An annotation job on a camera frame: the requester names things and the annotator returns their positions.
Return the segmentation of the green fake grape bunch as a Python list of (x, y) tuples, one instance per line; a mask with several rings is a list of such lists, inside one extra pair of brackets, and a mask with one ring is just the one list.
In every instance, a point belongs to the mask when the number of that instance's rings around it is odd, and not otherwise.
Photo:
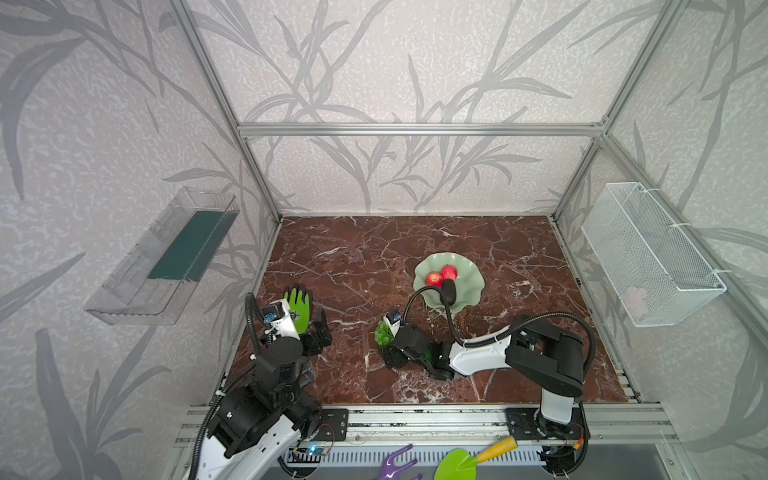
[(393, 342), (394, 335), (386, 321), (382, 320), (378, 323), (374, 331), (374, 339), (379, 347), (385, 347)]

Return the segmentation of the red fake apple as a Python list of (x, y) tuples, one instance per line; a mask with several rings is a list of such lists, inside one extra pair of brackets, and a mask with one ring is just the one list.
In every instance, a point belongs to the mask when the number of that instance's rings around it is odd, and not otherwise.
[(458, 271), (451, 265), (446, 265), (441, 270), (441, 276), (444, 280), (456, 280), (458, 278)]

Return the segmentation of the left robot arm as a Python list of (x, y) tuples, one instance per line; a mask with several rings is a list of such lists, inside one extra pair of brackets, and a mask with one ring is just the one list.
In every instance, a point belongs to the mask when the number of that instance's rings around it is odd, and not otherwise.
[(310, 319), (310, 293), (297, 286), (260, 307), (244, 301), (249, 365), (217, 390), (192, 445), (188, 479), (260, 479), (321, 425), (321, 406), (304, 390), (311, 357), (332, 342), (327, 319)]

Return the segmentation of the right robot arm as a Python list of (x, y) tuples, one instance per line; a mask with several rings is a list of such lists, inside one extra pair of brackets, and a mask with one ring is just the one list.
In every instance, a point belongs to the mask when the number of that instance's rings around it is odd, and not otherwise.
[(453, 280), (417, 289), (405, 310), (409, 311), (416, 297), (427, 292), (438, 295), (453, 339), (438, 342), (408, 323), (405, 313), (392, 311), (374, 332), (386, 366), (400, 369), (412, 363), (439, 381), (513, 369), (541, 388), (540, 406), (533, 414), (535, 424), (525, 431), (539, 439), (568, 438), (572, 434), (574, 405), (582, 399), (596, 355), (595, 333), (590, 324), (568, 312), (547, 312), (522, 315), (494, 333), (464, 339), (451, 313), (457, 300)]

